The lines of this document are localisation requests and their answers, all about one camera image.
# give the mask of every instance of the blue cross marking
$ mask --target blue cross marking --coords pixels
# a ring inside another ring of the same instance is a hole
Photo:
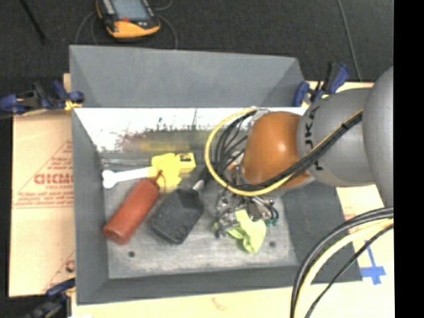
[[[372,255],[371,247],[367,247],[368,255],[371,260],[371,266],[359,268],[360,275],[364,277],[370,277],[373,285],[381,284],[382,281],[380,279],[381,276],[386,275],[386,271],[384,271],[383,266],[377,266],[376,261],[374,260],[374,256]]]

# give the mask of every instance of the green object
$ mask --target green object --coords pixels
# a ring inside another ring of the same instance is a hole
[[[240,226],[228,230],[236,239],[243,240],[243,247],[249,253],[257,253],[262,246],[266,235],[266,225],[262,220],[252,221],[246,210],[236,212]]]

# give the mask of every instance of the yellow cable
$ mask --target yellow cable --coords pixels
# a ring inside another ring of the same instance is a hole
[[[224,188],[228,189],[229,191],[237,194],[237,195],[243,195],[245,197],[256,197],[257,195],[264,195],[266,193],[269,193],[271,191],[274,191],[275,189],[278,189],[280,186],[284,185],[293,174],[288,175],[287,177],[285,177],[284,179],[278,180],[277,182],[275,182],[274,184],[267,186],[263,189],[259,189],[256,191],[244,191],[242,189],[230,186],[225,180],[223,180],[220,176],[218,176],[218,174],[215,172],[214,168],[212,167],[212,163],[211,163],[211,159],[209,157],[209,151],[210,151],[210,147],[211,147],[211,143],[212,140],[215,138],[215,135],[218,133],[218,131],[226,124],[228,123],[230,120],[233,120],[237,117],[241,117],[249,112],[254,111],[255,108],[251,108],[251,109],[243,109],[242,111],[239,111],[237,113],[234,113],[230,116],[228,116],[227,118],[225,118],[224,120],[222,120],[211,132],[211,134],[209,135],[206,145],[205,145],[205,162],[206,162],[206,166],[207,169],[209,170],[209,173],[213,176],[213,178],[217,181],[218,184],[220,184],[221,186],[223,186]],[[359,114],[360,112],[362,112],[362,109],[359,110],[358,112],[356,112],[355,114],[353,114],[351,117],[349,117],[346,121],[351,120],[353,117],[357,116],[357,114]],[[312,154],[315,150],[317,150],[324,141],[326,141],[331,135],[333,135],[333,133],[337,131],[334,130],[332,133],[330,133],[329,135],[327,135],[317,146],[315,146],[308,154]]]
[[[382,229],[386,228],[387,226],[393,224],[393,219],[384,219],[382,221],[378,221],[377,223],[368,225],[366,227],[361,228],[358,231],[355,231],[345,237],[343,237],[341,240],[337,241],[334,245],[330,246],[312,265],[312,267],[309,269],[308,273],[306,274],[306,277],[303,281],[302,286],[299,288],[299,294],[297,297],[297,303],[295,305],[295,312],[294,312],[294,318],[303,317],[300,315],[300,308],[302,308],[302,294],[305,291],[305,288],[311,285],[312,281],[315,279],[315,276],[317,275],[318,271],[324,266],[324,264],[340,249],[345,247],[348,243],[352,242],[354,239],[360,238],[364,235],[369,235],[371,232],[377,230],[381,231]]]

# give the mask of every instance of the black floor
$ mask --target black floor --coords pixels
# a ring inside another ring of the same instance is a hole
[[[49,80],[67,72],[68,46],[76,42],[79,27],[79,43],[116,44],[96,18],[82,24],[95,0],[25,1],[46,42],[20,0],[0,0],[0,96],[25,89],[35,79]],[[168,2],[149,1],[154,6]],[[352,80],[373,81],[394,64],[394,0],[340,2],[345,21],[337,0],[173,0],[160,14],[175,29],[179,49],[293,56],[309,80],[322,79],[329,62],[344,62]],[[164,25],[154,37],[119,46],[173,48],[174,34]],[[0,123],[0,156],[10,151],[9,125]],[[10,162],[0,163],[2,171],[10,171]],[[0,182],[5,187],[0,197],[0,317],[15,317],[40,299],[6,298],[7,173]]]

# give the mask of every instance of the blue clamp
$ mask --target blue clamp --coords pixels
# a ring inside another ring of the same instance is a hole
[[[304,101],[307,103],[314,103],[320,100],[323,95],[336,93],[349,76],[350,70],[347,65],[331,62],[329,64],[327,77],[321,86],[318,85],[316,89],[311,89],[306,81],[299,84],[294,93],[293,106],[300,107]]]
[[[30,313],[22,316],[22,318],[51,318],[57,312],[64,308],[64,304],[70,310],[70,297],[65,291],[75,287],[75,278],[66,280],[53,288],[47,290],[46,295],[48,300],[37,306]]]
[[[46,92],[36,81],[28,91],[0,98],[0,110],[10,112],[12,115],[22,115],[38,109],[64,109],[66,101],[82,104],[85,100],[84,94],[80,91],[67,93],[58,80],[53,81],[52,87],[53,91]]]

